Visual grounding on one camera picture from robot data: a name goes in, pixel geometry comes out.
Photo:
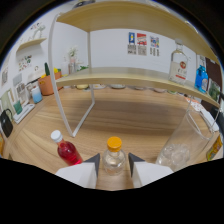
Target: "shelf leg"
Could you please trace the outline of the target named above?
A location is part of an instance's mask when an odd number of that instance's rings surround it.
[[[50,28],[49,39],[48,39],[48,64],[49,64],[49,69],[50,69],[50,74],[51,74],[51,82],[52,82],[52,86],[53,86],[53,90],[54,90],[54,95],[55,95],[55,99],[56,99],[59,111],[61,113],[62,119],[64,121],[64,124],[65,124],[66,128],[67,128],[68,133],[70,134],[70,136],[75,137],[76,134],[78,133],[82,123],[84,122],[87,115],[89,114],[89,112],[93,108],[93,106],[95,104],[95,97],[94,97],[93,85],[91,84],[90,89],[91,89],[92,104],[90,105],[89,109],[86,111],[84,116],[82,117],[82,119],[79,122],[79,124],[77,125],[75,131],[72,132],[72,130],[70,128],[70,125],[68,123],[68,120],[65,116],[62,104],[61,104],[61,100],[60,100],[60,97],[59,97],[59,93],[58,93],[58,89],[57,89],[57,85],[56,85],[56,81],[55,81],[55,76],[54,76],[53,63],[52,63],[52,37],[53,37],[53,32],[54,32],[54,25],[56,23],[56,20],[57,20],[58,16],[59,16],[59,14],[55,16],[55,18],[52,22],[51,28]]]
[[[84,114],[84,116],[82,117],[81,121],[79,122],[79,124],[77,125],[75,131],[73,132],[72,136],[75,137],[76,134],[78,133],[80,127],[82,126],[82,123],[84,122],[84,120],[86,119],[86,117],[88,116],[89,112],[91,111],[91,109],[93,108],[94,104],[95,104],[95,97],[94,97],[94,92],[93,92],[93,85],[90,85],[90,90],[91,90],[91,97],[92,97],[92,104],[90,105],[89,109],[86,111],[86,113]]]
[[[65,113],[64,113],[64,110],[63,110],[63,107],[61,104],[61,100],[59,97],[59,93],[58,93],[58,89],[57,89],[57,85],[56,85],[56,81],[55,81],[55,76],[54,76],[53,63],[52,63],[52,37],[53,37],[53,32],[54,32],[54,25],[55,25],[55,22],[56,22],[58,16],[59,16],[59,14],[55,16],[55,18],[51,24],[51,28],[50,28],[50,33],[49,33],[49,38],[48,38],[48,64],[49,64],[49,69],[50,69],[51,82],[52,82],[52,86],[53,86],[53,90],[54,90],[54,96],[55,96],[56,102],[58,104],[59,111],[61,113],[64,124],[68,130],[68,133],[70,134],[70,136],[73,136],[72,130],[69,126],[68,120],[65,116]]]

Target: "white bottle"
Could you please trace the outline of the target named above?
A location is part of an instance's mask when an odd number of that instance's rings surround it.
[[[184,85],[187,77],[187,56],[183,53],[183,43],[175,39],[176,50],[171,54],[169,80]]]
[[[64,61],[61,63],[61,75],[62,77],[65,77],[67,75],[69,75],[69,71],[68,71],[68,61],[66,60],[66,57],[64,56]]]
[[[64,61],[61,63],[61,75],[68,75],[68,62],[66,60],[66,57],[64,56]]]

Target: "clear plastic bottle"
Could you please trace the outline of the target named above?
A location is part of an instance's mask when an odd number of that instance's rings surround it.
[[[107,150],[103,154],[103,165],[109,175],[119,175],[125,166],[126,155],[121,149],[122,141],[118,137],[107,140]]]
[[[76,147],[63,139],[60,131],[56,130],[51,133],[51,138],[58,145],[58,155],[69,165],[76,165],[83,162]]]
[[[175,39],[176,50],[171,54],[171,64],[169,80],[184,85],[187,77],[188,58],[183,53],[183,43],[180,39]]]

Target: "small bottle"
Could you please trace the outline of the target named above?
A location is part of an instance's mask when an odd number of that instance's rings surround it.
[[[176,50],[171,54],[169,80],[184,85],[187,77],[187,56],[183,53],[182,40],[175,39]]]
[[[58,155],[69,165],[76,165],[83,162],[82,157],[75,146],[68,141],[64,141],[60,131],[56,130],[51,133],[51,138],[58,145]]]
[[[199,87],[199,91],[202,93],[206,93],[207,86],[208,86],[208,74],[205,71],[205,67],[201,66],[201,86]]]
[[[68,62],[66,60],[66,57],[64,56],[64,61],[61,63],[61,75],[68,75]]]
[[[199,68],[197,69],[195,84],[194,84],[194,88],[198,90],[201,87],[201,82],[202,82],[201,73],[202,73],[202,65],[200,65]]]
[[[118,137],[111,137],[107,140],[108,150],[104,152],[102,161],[109,175],[118,175],[124,169],[126,155],[121,149],[121,144],[121,139]]]

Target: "wooden tabletop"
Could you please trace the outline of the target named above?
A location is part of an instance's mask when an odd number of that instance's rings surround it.
[[[37,166],[52,174],[67,165],[57,154],[57,145],[50,138],[54,130],[60,130],[65,140],[72,142],[84,160],[100,153],[100,167],[96,189],[122,190],[133,188],[129,162],[119,176],[109,176],[103,169],[102,155],[106,150],[107,139],[118,136],[122,139],[122,149],[155,163],[156,158],[182,120],[188,103],[183,96],[157,93],[150,89],[95,90],[96,104],[81,126],[75,138],[69,136],[63,123],[54,95],[43,101],[21,121],[14,123],[14,129],[4,149],[4,158],[9,155],[14,161]],[[89,91],[61,89],[59,95],[68,121],[72,127],[91,104]],[[200,154],[196,163],[206,161],[206,151],[213,140]]]

